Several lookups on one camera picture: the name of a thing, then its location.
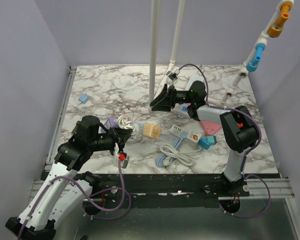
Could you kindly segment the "white round plug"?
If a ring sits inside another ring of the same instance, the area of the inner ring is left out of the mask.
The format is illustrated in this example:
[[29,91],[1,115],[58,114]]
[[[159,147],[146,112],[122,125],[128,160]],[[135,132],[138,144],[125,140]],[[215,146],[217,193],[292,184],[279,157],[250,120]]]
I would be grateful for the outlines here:
[[191,154],[198,153],[202,149],[197,149],[191,152],[180,152],[176,148],[174,148],[172,145],[169,144],[163,144],[160,147],[160,151],[166,155],[167,157],[173,158],[178,160],[181,164],[185,166],[192,166],[194,164],[192,157],[190,156]]

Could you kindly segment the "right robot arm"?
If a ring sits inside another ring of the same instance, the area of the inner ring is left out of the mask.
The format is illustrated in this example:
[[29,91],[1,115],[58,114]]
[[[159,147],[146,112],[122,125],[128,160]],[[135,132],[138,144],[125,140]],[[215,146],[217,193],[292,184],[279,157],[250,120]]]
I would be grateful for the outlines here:
[[238,190],[238,183],[244,178],[247,154],[261,141],[261,130],[244,106],[236,108],[208,105],[208,90],[201,81],[194,81],[188,90],[177,90],[164,85],[161,93],[150,102],[153,112],[170,112],[177,104],[187,104],[187,114],[195,121],[215,121],[223,130],[230,148],[227,165],[222,173],[220,191],[231,196]]

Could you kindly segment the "purple USB power strip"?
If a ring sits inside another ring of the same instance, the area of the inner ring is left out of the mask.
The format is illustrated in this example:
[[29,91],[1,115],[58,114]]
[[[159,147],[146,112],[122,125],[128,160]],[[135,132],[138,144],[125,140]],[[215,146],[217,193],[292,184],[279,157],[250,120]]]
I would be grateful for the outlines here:
[[109,118],[105,121],[104,126],[105,126],[107,129],[118,127],[118,121],[117,121],[117,119],[118,119],[118,118],[115,117],[115,116],[109,117]]

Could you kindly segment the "wooden cube socket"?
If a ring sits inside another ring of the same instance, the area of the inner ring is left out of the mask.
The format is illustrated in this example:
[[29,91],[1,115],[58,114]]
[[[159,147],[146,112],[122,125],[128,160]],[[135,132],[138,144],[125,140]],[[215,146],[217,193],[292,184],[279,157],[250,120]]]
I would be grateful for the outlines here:
[[142,135],[144,137],[157,140],[161,135],[161,127],[151,123],[145,123],[143,126]]

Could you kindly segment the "teal plug adapter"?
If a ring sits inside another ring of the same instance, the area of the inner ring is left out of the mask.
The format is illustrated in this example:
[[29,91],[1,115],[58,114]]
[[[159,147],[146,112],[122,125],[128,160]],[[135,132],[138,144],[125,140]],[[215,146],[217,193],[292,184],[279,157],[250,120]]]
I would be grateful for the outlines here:
[[215,135],[208,135],[206,139],[211,145],[217,144],[217,137]]

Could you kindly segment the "light blue charger plug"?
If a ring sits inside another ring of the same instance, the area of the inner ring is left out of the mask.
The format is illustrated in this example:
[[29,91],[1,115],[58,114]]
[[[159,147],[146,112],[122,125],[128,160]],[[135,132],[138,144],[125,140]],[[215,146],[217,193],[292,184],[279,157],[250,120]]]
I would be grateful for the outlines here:
[[82,95],[78,98],[78,101],[79,101],[81,104],[85,104],[88,100],[89,100],[89,96],[86,95],[86,94],[82,94]]

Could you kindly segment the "white multicolour power strip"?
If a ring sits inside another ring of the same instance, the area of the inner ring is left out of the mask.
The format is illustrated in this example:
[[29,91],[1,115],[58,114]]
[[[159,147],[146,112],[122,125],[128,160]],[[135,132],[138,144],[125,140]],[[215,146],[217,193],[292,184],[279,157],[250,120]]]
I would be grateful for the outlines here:
[[[205,80],[201,75],[193,74],[187,81],[179,80],[176,84],[176,89],[187,91],[191,87],[192,83],[195,81],[200,81],[205,83]],[[172,110],[172,112],[177,114],[179,118],[190,119],[188,114],[189,105],[190,105],[189,103],[177,103],[174,109]]]

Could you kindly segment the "pink triangular power strip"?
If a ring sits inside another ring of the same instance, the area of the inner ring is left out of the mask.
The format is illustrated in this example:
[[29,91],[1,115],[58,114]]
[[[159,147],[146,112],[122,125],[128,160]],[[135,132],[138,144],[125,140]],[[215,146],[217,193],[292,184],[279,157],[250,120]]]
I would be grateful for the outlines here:
[[219,123],[211,122],[211,121],[200,121],[199,122],[201,128],[203,129],[205,135],[212,136],[216,132],[218,132],[222,126]]

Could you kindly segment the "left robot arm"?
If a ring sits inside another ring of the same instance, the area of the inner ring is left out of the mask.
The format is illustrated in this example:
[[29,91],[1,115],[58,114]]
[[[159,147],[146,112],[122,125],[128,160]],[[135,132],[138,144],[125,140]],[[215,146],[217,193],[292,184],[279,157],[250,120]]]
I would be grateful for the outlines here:
[[123,182],[121,200],[110,209],[92,200],[105,192],[100,178],[91,172],[75,177],[94,152],[109,151],[121,168],[129,159],[124,147],[132,133],[132,129],[106,128],[96,116],[84,116],[76,123],[71,138],[58,147],[50,172],[35,197],[19,216],[10,217],[5,227],[19,240],[52,240],[58,222],[84,199],[99,211],[118,210],[128,195]]

